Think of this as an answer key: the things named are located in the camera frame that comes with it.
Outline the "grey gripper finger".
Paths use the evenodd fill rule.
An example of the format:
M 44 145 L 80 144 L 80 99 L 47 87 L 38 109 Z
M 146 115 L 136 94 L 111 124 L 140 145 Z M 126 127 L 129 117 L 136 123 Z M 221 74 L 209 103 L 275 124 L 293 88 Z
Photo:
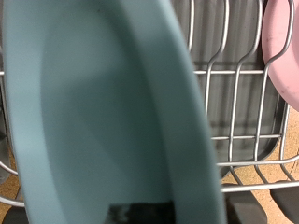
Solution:
M 107 224 L 176 224 L 174 203 L 113 204 Z

